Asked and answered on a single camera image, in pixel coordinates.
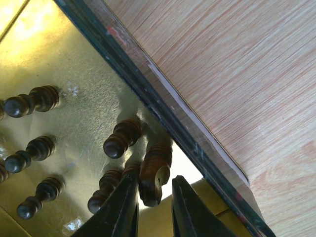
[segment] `pawn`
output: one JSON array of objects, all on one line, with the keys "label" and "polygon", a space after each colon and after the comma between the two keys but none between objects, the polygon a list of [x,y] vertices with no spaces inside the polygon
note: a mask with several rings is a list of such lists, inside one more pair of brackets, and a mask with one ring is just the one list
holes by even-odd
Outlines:
[{"label": "pawn", "polygon": [[5,112],[13,118],[30,115],[34,110],[47,112],[54,109],[59,103],[58,90],[54,86],[45,85],[36,87],[29,95],[20,94],[8,98],[4,103]]},{"label": "pawn", "polygon": [[0,162],[0,183],[4,182],[9,178],[9,173],[5,169],[4,165],[2,162]]},{"label": "pawn", "polygon": [[21,172],[31,165],[32,160],[42,161],[55,150],[54,142],[46,136],[38,137],[28,143],[25,151],[17,151],[4,162],[4,167],[10,173]]},{"label": "pawn", "polygon": [[114,127],[113,134],[104,142],[103,150],[108,157],[118,159],[128,147],[135,145],[141,134],[140,121],[125,119]]},{"label": "pawn", "polygon": [[95,191],[88,201],[88,209],[92,214],[100,210],[116,186],[119,185],[121,177],[122,172],[116,169],[105,172],[99,182],[100,189]]},{"label": "pawn", "polygon": [[0,121],[4,117],[4,108],[3,108],[3,100],[0,100]]},{"label": "pawn", "polygon": [[16,209],[17,215],[24,219],[31,219],[43,207],[43,202],[55,200],[63,189],[63,183],[52,177],[44,179],[36,187],[35,196],[28,197]]}]

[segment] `wooden chess piece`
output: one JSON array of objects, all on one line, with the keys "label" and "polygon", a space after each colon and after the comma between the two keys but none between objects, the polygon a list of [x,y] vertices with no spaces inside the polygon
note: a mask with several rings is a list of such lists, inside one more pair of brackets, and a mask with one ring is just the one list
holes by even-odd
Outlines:
[{"label": "wooden chess piece", "polygon": [[128,147],[135,145],[141,134],[140,121],[125,119],[114,127],[113,134],[104,142],[103,150],[108,157],[118,159]]},{"label": "wooden chess piece", "polygon": [[172,163],[172,148],[152,146],[141,164],[139,193],[145,206],[157,206],[161,202],[162,185],[167,184]]},{"label": "wooden chess piece", "polygon": [[55,200],[63,189],[63,183],[53,177],[44,179],[36,187],[35,196],[28,197],[16,209],[17,215],[24,219],[31,219],[43,207],[43,202]]},{"label": "wooden chess piece", "polygon": [[5,169],[3,162],[0,162],[0,183],[4,182],[9,178],[9,173]]},{"label": "wooden chess piece", "polygon": [[92,214],[100,210],[116,186],[119,185],[121,177],[122,172],[120,170],[112,169],[105,172],[99,181],[100,189],[95,191],[88,201],[88,209]]},{"label": "wooden chess piece", "polygon": [[21,172],[31,165],[33,160],[42,161],[53,154],[54,142],[46,136],[38,137],[28,143],[25,151],[17,151],[4,162],[4,167],[10,173]]},{"label": "wooden chess piece", "polygon": [[0,121],[4,117],[4,105],[3,105],[3,100],[0,99]]},{"label": "wooden chess piece", "polygon": [[13,118],[30,115],[34,110],[47,112],[59,104],[58,90],[54,86],[36,87],[28,95],[20,94],[8,98],[4,103],[5,112]]}]

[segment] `wooden table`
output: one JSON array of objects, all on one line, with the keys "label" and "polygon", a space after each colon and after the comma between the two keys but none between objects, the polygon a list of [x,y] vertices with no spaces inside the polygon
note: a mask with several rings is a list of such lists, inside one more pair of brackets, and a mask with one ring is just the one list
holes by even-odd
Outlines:
[{"label": "wooden table", "polygon": [[249,177],[277,236],[316,232],[316,1],[106,0]]}]

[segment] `knight chess piece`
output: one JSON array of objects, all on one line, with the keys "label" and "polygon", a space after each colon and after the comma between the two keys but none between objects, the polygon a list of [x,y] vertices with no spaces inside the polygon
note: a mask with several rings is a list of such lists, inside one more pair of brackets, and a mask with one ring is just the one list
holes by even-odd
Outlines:
[{"label": "knight chess piece", "polygon": [[0,121],[3,119],[4,117],[4,107],[3,107],[3,100],[0,99]]},{"label": "knight chess piece", "polygon": [[161,187],[167,184],[172,163],[172,148],[161,145],[152,146],[141,164],[139,193],[145,206],[160,204]]},{"label": "knight chess piece", "polygon": [[13,118],[30,115],[34,110],[47,112],[59,104],[58,90],[54,86],[36,87],[28,95],[20,94],[10,97],[4,102],[5,112]]},{"label": "knight chess piece", "polygon": [[116,186],[119,185],[121,177],[122,172],[120,170],[112,169],[105,172],[99,181],[100,189],[95,191],[88,201],[88,209],[92,214],[100,210]]},{"label": "knight chess piece", "polygon": [[135,119],[125,119],[113,129],[113,134],[104,142],[105,154],[113,159],[123,156],[128,147],[135,145],[141,137],[141,123]]},{"label": "knight chess piece", "polygon": [[4,182],[9,178],[9,173],[5,169],[3,162],[0,162],[0,183]]},{"label": "knight chess piece", "polygon": [[46,136],[38,137],[28,143],[25,151],[17,151],[4,162],[4,167],[10,173],[21,172],[31,165],[33,160],[42,161],[53,154],[54,142]]},{"label": "knight chess piece", "polygon": [[48,177],[36,187],[35,196],[27,197],[16,209],[17,215],[31,219],[43,207],[43,202],[54,201],[63,189],[63,183],[57,178]]}]

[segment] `light wood grain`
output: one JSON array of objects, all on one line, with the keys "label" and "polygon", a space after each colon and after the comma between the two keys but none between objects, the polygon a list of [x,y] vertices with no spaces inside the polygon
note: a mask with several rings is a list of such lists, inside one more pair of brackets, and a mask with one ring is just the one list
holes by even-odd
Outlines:
[{"label": "light wood grain", "polygon": [[316,1],[106,0],[247,173],[277,236],[316,232]]}]

